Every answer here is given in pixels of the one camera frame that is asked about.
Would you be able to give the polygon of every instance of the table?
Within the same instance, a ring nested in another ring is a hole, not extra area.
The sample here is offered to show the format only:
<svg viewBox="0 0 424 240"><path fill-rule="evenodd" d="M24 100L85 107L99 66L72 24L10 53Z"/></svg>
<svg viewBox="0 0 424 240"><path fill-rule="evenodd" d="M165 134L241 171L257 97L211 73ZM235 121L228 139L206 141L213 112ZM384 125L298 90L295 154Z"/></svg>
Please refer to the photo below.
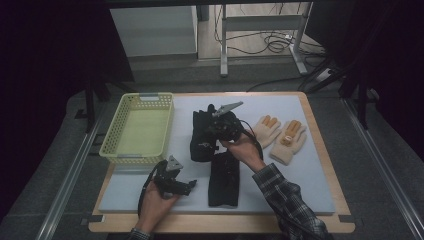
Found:
<svg viewBox="0 0 424 240"><path fill-rule="evenodd" d="M324 174L329 184L331 196L335 205L335 213L328 216L318 216L332 233L350 233L355 224L350 221L351 214L342 189L333 169L325 144L319 132L312 109L307 97L301 92L272 92L272 93L191 93L175 94L176 96L298 96L312 140L318 152ZM108 186L114 164L110 164L107 175L100 190L93 215L102 216L99 222L90 222L89 229L93 232L129 232L136 223L137 214L102 213L99 205L105 189ZM186 214L170 213L156 227L156 233L279 233L274 214Z"/></svg>

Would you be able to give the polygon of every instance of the person's right hand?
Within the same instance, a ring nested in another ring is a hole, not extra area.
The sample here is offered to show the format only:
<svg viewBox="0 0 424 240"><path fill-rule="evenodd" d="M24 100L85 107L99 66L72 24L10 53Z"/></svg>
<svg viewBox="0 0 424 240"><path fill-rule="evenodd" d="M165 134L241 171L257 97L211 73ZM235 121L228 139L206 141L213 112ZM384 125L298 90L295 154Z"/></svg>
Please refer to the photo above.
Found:
<svg viewBox="0 0 424 240"><path fill-rule="evenodd" d="M245 134L241 134L236 142L220 141L222 146L228 148L233 156L246 164L253 172L258 172L266 166L259 157L258 149L252 140Z"/></svg>

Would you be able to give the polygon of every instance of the tan glove palm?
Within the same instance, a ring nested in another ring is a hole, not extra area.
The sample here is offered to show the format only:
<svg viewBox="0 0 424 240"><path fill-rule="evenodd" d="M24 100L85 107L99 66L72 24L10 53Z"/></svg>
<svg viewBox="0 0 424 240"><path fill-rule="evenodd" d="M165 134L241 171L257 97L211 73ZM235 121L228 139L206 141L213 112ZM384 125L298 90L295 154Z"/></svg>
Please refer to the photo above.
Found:
<svg viewBox="0 0 424 240"><path fill-rule="evenodd" d="M278 119L271 119L269 115L266 115L261 117L255 127L253 127L256 140L258 140L263 149L268 147L278 136L280 131L277 128L279 126L281 126L281 122Z"/></svg>
<svg viewBox="0 0 424 240"><path fill-rule="evenodd" d="M271 149L270 156L288 165L293 155L295 155L305 143L305 130L306 127L302 126L300 122L296 120L286 122Z"/></svg>

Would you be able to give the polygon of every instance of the person's left hand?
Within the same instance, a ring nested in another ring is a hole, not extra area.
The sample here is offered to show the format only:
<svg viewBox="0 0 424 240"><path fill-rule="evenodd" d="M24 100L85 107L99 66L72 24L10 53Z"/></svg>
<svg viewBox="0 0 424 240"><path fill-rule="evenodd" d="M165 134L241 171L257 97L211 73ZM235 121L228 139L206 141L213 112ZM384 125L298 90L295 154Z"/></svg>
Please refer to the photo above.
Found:
<svg viewBox="0 0 424 240"><path fill-rule="evenodd" d="M140 218L135 228L150 234L179 198L180 195L174 194L170 198L163 199L155 183L150 182L144 195Z"/></svg>

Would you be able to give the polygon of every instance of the gray carpet floor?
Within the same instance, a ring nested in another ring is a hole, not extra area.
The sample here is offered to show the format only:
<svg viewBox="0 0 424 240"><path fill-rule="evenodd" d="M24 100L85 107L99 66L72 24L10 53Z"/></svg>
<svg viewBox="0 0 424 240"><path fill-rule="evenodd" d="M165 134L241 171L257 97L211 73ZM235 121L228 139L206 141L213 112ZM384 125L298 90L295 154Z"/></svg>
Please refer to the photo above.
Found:
<svg viewBox="0 0 424 240"><path fill-rule="evenodd" d="M193 59L132 59L136 79L128 86L140 92L244 92L297 91L301 84L291 58L234 59L229 76L219 76L217 61L198 62ZM108 84L112 98L96 101L96 109L106 106L97 138L85 159L72 194L61 214L52 239L122 239L123 234L90 232L84 219L90 215L106 174L108 161L99 157L101 135L107 132L120 96L125 92ZM308 94L327 151L354 217L356 229L351 234L334 234L335 239L416 239L394 201L370 153L338 96L340 82ZM43 220L62 184L75 154L84 140L86 119L75 118L85 109L83 92L68 101L67 115L43 162L0 226L0 239L35 239ZM373 104L367 105L367 123L382 155L420 216L424 216L423 161L380 116ZM156 235L155 239L236 239L237 235ZM244 239L266 239L249 235Z"/></svg>

